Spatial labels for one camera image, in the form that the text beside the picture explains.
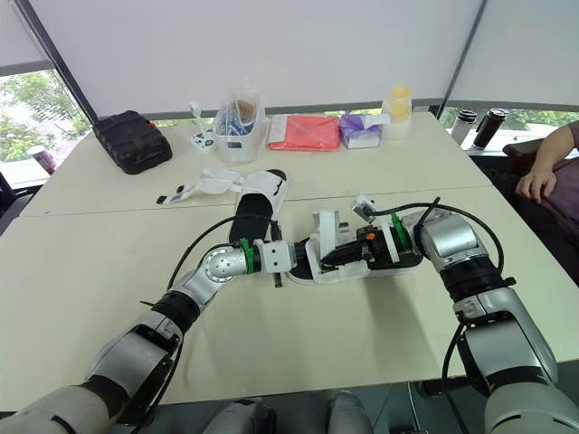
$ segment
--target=sleeve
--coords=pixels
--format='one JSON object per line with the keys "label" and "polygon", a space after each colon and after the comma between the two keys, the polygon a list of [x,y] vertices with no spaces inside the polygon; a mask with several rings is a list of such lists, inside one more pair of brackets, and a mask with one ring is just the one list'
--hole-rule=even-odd
{"label": "sleeve", "polygon": [[571,128],[571,134],[573,134],[573,139],[575,141],[575,147],[577,149],[579,149],[579,120],[576,120],[575,122],[571,122],[569,124],[569,127]]}

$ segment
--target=white table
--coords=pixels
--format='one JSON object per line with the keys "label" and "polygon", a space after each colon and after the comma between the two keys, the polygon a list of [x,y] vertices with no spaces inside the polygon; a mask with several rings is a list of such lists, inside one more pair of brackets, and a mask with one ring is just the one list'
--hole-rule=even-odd
{"label": "white table", "polygon": [[[495,230],[506,253],[504,276],[517,278],[556,359],[578,358],[577,287],[492,187],[375,199],[385,208],[435,194]],[[308,214],[317,209],[339,209],[343,221],[364,224],[349,202],[284,203],[285,238],[307,236]],[[225,205],[16,220],[0,238],[0,409],[81,382],[94,354],[147,309],[138,301],[159,299],[189,242],[232,213]],[[226,235],[215,233],[183,271]],[[285,278],[275,288],[270,276],[237,278],[187,335],[165,402],[436,378],[455,327],[451,299],[427,261],[404,276],[331,286]],[[455,356],[451,374],[461,372]]]}
{"label": "white table", "polygon": [[[93,134],[84,138],[26,207],[23,215],[155,210],[161,207],[235,203],[236,195],[197,196],[157,205],[161,194],[194,181],[206,167],[223,167],[217,153],[202,155],[189,144],[195,126],[164,129],[174,156],[139,175],[116,167]],[[258,158],[235,166],[247,175],[281,169],[289,178],[287,201],[464,188],[490,185],[431,113],[413,113],[407,140],[384,141],[375,149],[335,153],[284,152],[261,148]]]}

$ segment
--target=plastic bag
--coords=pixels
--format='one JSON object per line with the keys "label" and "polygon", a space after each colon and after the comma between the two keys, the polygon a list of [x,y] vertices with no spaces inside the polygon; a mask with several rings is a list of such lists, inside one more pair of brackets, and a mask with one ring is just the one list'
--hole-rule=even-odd
{"label": "plastic bag", "polygon": [[214,132],[220,136],[245,136],[255,125],[260,94],[250,85],[231,90],[214,119]]}
{"label": "plastic bag", "polygon": [[284,151],[336,151],[340,148],[336,116],[276,115],[268,146]]}

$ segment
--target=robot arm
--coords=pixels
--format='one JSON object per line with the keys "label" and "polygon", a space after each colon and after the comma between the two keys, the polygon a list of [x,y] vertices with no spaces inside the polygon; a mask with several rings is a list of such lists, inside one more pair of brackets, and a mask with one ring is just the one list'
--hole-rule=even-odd
{"label": "robot arm", "polygon": [[[375,217],[370,201],[354,211],[369,223],[321,265],[365,261],[371,270],[412,267],[428,257],[466,326],[458,348],[467,375],[489,396],[486,432],[579,432],[579,410],[556,387],[556,363],[517,293],[503,279],[474,230],[457,214],[434,209],[393,219]],[[296,267],[293,243],[241,242],[217,248],[186,274],[95,359],[85,382],[55,391],[0,421],[0,433],[98,434],[142,415],[166,381],[184,334],[234,276]]]}
{"label": "robot arm", "polygon": [[143,416],[166,381],[172,355],[219,288],[235,276],[281,273],[296,265],[286,241],[218,248],[186,274],[150,310],[105,345],[85,381],[63,387],[0,421],[0,433],[100,434],[117,421]]}
{"label": "robot arm", "polygon": [[[353,209],[368,222],[374,220],[374,206],[365,198]],[[579,432],[579,410],[555,387],[555,358],[509,287],[514,279],[500,276],[476,232],[460,215],[434,209],[417,231],[422,215],[402,218],[404,234],[392,231],[391,235],[399,254],[403,253],[401,236],[412,240],[414,254],[422,246],[449,291],[454,313],[466,327],[457,343],[460,357],[474,387],[489,397],[486,432]],[[384,230],[384,223],[378,223]],[[380,239],[376,236],[372,242]],[[333,264],[339,262],[336,254],[328,256]],[[391,254],[386,258],[386,262],[394,260]]]}

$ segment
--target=person's hand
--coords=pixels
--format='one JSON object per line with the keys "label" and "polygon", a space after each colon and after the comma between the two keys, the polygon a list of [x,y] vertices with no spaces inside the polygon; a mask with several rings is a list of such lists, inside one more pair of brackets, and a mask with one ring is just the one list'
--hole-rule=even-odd
{"label": "person's hand", "polygon": [[541,189],[543,197],[549,197],[555,188],[557,178],[553,169],[549,167],[533,167],[517,184],[515,192],[530,201],[541,203]]}

